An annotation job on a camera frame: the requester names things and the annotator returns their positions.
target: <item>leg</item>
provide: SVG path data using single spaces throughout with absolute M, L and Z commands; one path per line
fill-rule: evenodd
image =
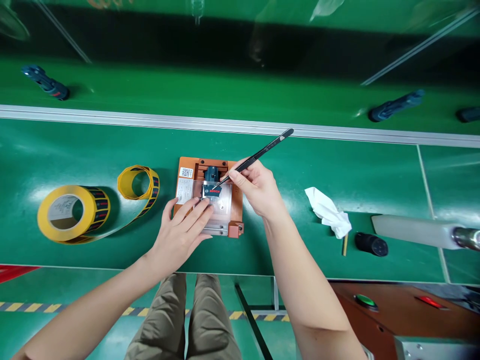
M 197 275 L 186 357 L 189 360 L 242 358 L 216 275 Z
M 158 289 L 125 360 L 180 360 L 185 351 L 186 275 L 174 273 Z

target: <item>yellow label roll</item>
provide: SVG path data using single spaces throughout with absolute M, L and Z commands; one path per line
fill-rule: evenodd
M 132 189 L 132 183 L 140 173 L 148 175 L 150 184 L 148 190 L 138 196 Z M 55 189 L 42 201 L 37 214 L 40 231 L 56 243 L 69 245 L 86 244 L 105 238 L 127 227 L 152 208 L 159 194 L 160 180 L 158 174 L 149 167 L 135 165 L 122 171 L 118 176 L 117 186 L 125 199 L 147 199 L 142 211 L 125 226 L 105 234 L 89 236 L 88 233 L 99 229 L 107 221 L 110 214 L 109 197 L 95 186 L 67 185 Z M 78 201 L 83 207 L 80 219 L 74 215 L 74 206 Z

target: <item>wooden stick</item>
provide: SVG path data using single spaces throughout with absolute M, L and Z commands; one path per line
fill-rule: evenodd
M 347 256 L 347 244 L 349 243 L 349 233 L 347 232 L 343 238 L 343 246 L 341 248 L 341 254 Z

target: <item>black cap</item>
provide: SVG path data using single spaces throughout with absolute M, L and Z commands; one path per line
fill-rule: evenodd
M 385 240 L 375 235 L 357 232 L 355 234 L 355 245 L 358 250 L 378 257 L 384 257 L 389 254 L 389 246 Z

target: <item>white tissue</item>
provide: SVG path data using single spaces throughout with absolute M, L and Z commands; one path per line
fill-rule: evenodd
M 316 187 L 305 189 L 313 212 L 321 219 L 323 225 L 331 227 L 337 239 L 342 239 L 352 230 L 352 224 L 349 221 L 349 215 L 343 211 L 338 211 L 332 199 Z

